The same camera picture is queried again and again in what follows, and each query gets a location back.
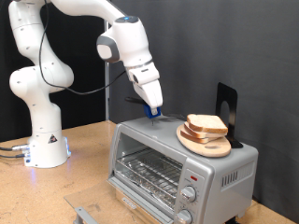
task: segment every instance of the red button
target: red button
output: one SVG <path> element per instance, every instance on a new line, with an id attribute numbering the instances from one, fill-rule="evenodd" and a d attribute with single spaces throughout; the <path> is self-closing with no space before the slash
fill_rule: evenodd
<path id="1" fill-rule="evenodd" d="M 191 176 L 191 179 L 197 181 L 197 178 L 195 176 Z"/>

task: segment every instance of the toaster oven rack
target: toaster oven rack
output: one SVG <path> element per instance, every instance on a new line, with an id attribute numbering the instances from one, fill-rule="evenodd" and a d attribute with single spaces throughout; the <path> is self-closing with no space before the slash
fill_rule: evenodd
<path id="1" fill-rule="evenodd" d="M 126 168 L 121 171 L 122 176 L 174 210 L 182 164 L 152 148 L 122 157 L 117 162 Z"/>

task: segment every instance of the blue object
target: blue object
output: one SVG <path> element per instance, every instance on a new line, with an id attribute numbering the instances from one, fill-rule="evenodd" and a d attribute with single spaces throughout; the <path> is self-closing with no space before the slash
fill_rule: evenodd
<path id="1" fill-rule="evenodd" d="M 147 117 L 149 119 L 153 119 L 153 118 L 156 118 L 156 117 L 161 115 L 161 108 L 160 107 L 157 108 L 158 114 L 156 114 L 156 115 L 151 114 L 151 109 L 150 109 L 149 105 L 143 105 L 143 109 L 144 109 L 144 113 L 147 115 Z"/>

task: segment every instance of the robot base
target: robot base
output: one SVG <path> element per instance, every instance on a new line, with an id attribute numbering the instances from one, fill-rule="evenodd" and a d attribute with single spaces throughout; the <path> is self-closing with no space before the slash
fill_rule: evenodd
<path id="1" fill-rule="evenodd" d="M 51 133 L 33 133 L 28 139 L 30 153 L 24 158 L 25 166 L 51 168 L 64 164 L 70 157 L 62 130 Z"/>

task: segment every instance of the toaster oven knob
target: toaster oven knob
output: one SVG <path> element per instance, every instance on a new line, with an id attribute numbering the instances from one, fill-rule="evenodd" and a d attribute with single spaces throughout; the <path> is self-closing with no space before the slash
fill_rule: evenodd
<path id="1" fill-rule="evenodd" d="M 183 197 L 183 199 L 187 200 L 189 203 L 194 202 L 196 198 L 195 189 L 193 187 L 186 187 L 182 189 L 179 194 Z"/>
<path id="2" fill-rule="evenodd" d="M 192 216 L 187 210 L 181 210 L 176 214 L 175 223 L 190 224 L 192 222 Z"/>

